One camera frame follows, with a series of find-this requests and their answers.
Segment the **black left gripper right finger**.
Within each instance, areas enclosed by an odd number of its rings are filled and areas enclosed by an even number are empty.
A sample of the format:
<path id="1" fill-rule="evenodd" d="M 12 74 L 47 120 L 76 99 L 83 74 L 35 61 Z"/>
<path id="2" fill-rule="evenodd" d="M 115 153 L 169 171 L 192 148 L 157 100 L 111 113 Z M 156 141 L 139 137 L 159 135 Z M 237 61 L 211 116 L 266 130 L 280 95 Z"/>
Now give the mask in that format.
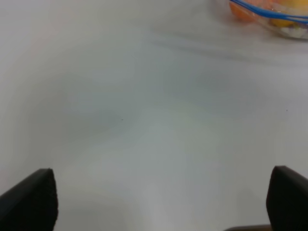
<path id="1" fill-rule="evenodd" d="M 308 179 L 286 166 L 275 166 L 266 208 L 274 231 L 308 231 Z"/>

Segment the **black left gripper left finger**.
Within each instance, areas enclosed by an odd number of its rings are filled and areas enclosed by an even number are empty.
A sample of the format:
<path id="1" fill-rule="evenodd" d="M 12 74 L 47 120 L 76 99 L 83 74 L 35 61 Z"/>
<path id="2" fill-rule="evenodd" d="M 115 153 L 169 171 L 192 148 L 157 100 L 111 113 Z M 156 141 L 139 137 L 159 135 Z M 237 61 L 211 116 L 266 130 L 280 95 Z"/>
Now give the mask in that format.
<path id="1" fill-rule="evenodd" d="M 54 172 L 41 168 L 0 196 L 2 231 L 53 231 L 58 218 Z"/>

